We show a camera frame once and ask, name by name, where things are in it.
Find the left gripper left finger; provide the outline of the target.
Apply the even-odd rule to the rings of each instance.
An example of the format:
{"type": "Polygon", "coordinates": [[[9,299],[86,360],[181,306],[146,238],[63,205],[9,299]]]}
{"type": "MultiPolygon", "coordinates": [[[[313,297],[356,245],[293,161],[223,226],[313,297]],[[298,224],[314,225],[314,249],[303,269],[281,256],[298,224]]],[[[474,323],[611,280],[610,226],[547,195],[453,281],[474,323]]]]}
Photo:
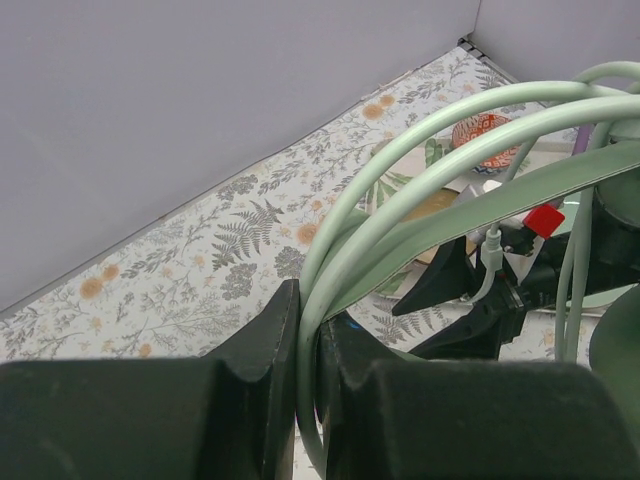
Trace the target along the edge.
{"type": "Polygon", "coordinates": [[[299,286],[201,357],[1,367],[5,479],[288,479],[299,286]]]}

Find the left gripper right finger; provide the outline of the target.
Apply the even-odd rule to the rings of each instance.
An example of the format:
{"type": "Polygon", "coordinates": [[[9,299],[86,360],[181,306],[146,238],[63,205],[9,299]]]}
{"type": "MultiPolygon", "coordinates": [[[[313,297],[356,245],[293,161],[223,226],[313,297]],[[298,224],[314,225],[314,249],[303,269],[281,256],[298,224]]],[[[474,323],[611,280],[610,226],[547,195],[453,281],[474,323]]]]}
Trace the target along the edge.
{"type": "Polygon", "coordinates": [[[350,319],[320,329],[330,479],[635,479],[614,402],[565,363],[409,361],[350,319]]]}

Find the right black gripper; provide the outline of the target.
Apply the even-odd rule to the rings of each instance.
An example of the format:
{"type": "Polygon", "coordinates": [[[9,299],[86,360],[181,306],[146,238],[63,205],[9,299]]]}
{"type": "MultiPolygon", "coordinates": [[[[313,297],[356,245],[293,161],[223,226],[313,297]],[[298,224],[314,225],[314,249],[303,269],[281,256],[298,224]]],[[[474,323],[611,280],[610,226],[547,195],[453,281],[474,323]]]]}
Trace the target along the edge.
{"type": "MultiPolygon", "coordinates": [[[[519,287],[524,308],[556,303],[560,269],[569,242],[563,233],[543,243],[532,269],[519,287]]],[[[600,294],[639,282],[639,230],[597,221],[591,230],[591,253],[585,294],[600,294]]],[[[407,315],[458,299],[473,286],[466,240],[441,245],[411,290],[392,308],[407,315]]],[[[421,342],[409,353],[425,360],[497,360],[501,347],[501,308],[480,301],[472,310],[421,342]]]]}

